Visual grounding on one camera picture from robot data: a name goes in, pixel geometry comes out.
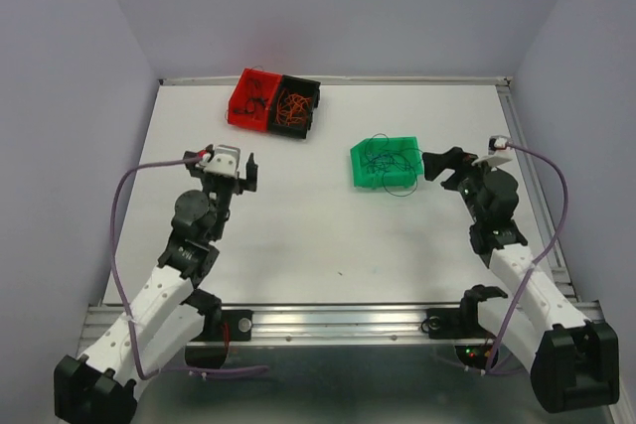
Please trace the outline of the green plastic bin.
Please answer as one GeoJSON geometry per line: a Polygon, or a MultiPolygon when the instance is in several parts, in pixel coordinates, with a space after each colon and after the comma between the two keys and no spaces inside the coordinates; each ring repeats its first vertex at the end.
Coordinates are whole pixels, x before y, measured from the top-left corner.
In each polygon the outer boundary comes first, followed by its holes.
{"type": "Polygon", "coordinates": [[[351,148],[350,160],[356,188],[403,188],[410,193],[423,176],[421,151],[414,136],[376,134],[351,148]]]}

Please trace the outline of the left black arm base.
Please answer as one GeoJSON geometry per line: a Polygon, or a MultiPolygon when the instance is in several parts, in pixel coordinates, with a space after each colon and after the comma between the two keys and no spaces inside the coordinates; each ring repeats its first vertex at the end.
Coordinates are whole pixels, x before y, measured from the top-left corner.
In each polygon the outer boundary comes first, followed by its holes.
{"type": "Polygon", "coordinates": [[[253,310],[226,308],[222,300],[204,290],[195,290],[184,302],[197,310],[204,319],[200,333],[193,343],[245,343],[251,340],[253,310]]]}

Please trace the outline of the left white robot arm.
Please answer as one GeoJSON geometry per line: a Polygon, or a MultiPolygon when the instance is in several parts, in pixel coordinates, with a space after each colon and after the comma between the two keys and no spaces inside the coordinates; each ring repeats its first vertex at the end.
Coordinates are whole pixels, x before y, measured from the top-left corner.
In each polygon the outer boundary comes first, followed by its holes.
{"type": "Polygon", "coordinates": [[[122,313],[77,357],[54,370],[54,409],[67,423],[129,423],[150,381],[172,371],[173,356],[195,337],[221,326],[221,301],[200,285],[213,268],[230,218],[233,196],[257,188],[257,165],[239,171],[240,150],[210,145],[185,152],[180,164],[201,187],[175,202],[165,250],[146,283],[127,298],[118,271],[111,275],[122,313]]]}

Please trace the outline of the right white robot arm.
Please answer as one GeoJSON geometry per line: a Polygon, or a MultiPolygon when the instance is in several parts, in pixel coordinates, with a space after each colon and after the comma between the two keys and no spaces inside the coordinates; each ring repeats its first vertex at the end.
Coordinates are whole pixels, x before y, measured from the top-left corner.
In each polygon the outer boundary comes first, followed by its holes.
{"type": "Polygon", "coordinates": [[[459,147],[423,153],[429,182],[450,171],[441,185],[461,197],[473,220],[473,252],[502,284],[475,285],[457,307],[428,309],[420,327],[433,340],[490,339],[488,353],[459,356],[466,368],[482,375],[495,373],[499,349],[507,349],[529,374],[537,400],[549,413],[615,404],[620,396],[617,334],[576,308],[541,269],[541,258],[514,221],[519,184],[501,168],[510,148],[494,139],[482,157],[459,147]]]}

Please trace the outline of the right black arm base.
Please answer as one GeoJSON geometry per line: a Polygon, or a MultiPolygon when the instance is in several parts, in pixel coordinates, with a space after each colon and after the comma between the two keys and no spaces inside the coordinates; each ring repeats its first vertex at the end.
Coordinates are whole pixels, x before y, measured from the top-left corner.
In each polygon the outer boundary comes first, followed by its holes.
{"type": "Polygon", "coordinates": [[[478,323],[478,304],[507,297],[497,286],[475,285],[464,292],[458,305],[427,309],[420,329],[432,340],[485,339],[491,333],[478,323]]]}

